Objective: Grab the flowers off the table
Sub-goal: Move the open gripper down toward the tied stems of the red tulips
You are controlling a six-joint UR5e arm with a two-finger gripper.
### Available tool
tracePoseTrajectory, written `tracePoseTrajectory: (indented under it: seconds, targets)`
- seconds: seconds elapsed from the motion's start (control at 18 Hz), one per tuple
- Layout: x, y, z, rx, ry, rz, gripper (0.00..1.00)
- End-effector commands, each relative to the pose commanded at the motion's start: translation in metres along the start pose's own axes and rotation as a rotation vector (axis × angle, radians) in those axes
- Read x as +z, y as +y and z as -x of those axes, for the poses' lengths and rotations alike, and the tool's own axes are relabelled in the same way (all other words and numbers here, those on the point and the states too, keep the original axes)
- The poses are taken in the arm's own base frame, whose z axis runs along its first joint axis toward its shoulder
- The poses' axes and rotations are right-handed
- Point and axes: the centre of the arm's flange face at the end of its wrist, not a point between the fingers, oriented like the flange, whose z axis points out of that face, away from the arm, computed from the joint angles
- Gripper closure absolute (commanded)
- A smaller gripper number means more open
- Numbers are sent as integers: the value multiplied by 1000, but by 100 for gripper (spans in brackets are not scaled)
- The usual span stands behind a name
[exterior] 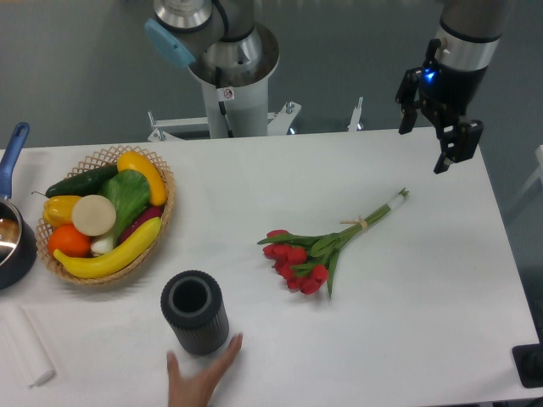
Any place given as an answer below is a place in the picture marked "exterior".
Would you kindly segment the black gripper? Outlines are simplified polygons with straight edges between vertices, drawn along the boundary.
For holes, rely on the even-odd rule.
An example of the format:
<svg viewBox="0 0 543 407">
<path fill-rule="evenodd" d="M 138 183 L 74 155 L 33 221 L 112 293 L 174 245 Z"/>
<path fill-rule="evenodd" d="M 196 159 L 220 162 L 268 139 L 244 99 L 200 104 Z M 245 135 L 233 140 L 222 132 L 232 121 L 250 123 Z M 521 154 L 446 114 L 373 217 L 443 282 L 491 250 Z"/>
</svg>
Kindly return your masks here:
<svg viewBox="0 0 543 407">
<path fill-rule="evenodd" d="M 436 64 L 426 69 L 413 68 L 403 75 L 395 95 L 402 116 L 398 132 L 404 135 L 412 131 L 421 107 L 421 113 L 436 127 L 439 140 L 441 152 L 434 167 L 435 174 L 444 173 L 452 164 L 474 156 L 484 123 L 458 121 L 466 115 L 486 70 L 463 71 Z M 421 102 L 416 100 L 418 91 Z"/>
</svg>

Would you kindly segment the silver blue-capped robot arm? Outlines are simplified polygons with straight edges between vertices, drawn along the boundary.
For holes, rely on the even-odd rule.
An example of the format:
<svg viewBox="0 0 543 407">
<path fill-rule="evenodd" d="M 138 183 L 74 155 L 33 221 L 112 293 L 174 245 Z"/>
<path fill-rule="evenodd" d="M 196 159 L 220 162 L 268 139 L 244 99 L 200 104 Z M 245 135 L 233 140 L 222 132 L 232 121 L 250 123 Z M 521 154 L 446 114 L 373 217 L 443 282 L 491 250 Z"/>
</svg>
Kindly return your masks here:
<svg viewBox="0 0 543 407">
<path fill-rule="evenodd" d="M 418 116 L 434 127 L 436 173 L 469 160 L 484 126 L 467 116 L 512 11 L 510 1 L 446 1 L 423 64 L 406 71 L 395 95 L 410 132 Z M 251 1 L 157 1 L 144 26 L 156 51 L 202 86 L 210 135 L 268 136 L 268 80 L 279 60 L 275 36 L 255 21 Z"/>
</svg>

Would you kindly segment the bare human hand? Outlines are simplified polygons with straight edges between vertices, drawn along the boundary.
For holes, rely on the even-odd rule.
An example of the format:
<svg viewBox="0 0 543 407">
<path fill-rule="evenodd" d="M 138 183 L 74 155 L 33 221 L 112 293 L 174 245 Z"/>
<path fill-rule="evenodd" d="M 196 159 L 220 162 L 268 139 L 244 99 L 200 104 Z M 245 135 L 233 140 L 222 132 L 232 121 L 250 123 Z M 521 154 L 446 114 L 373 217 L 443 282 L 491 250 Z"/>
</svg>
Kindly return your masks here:
<svg viewBox="0 0 543 407">
<path fill-rule="evenodd" d="M 238 333 L 224 353 L 210 366 L 195 376 L 184 376 L 176 355 L 166 353 L 168 375 L 168 406 L 207 406 L 218 383 L 232 366 L 243 344 L 244 335 Z"/>
</svg>

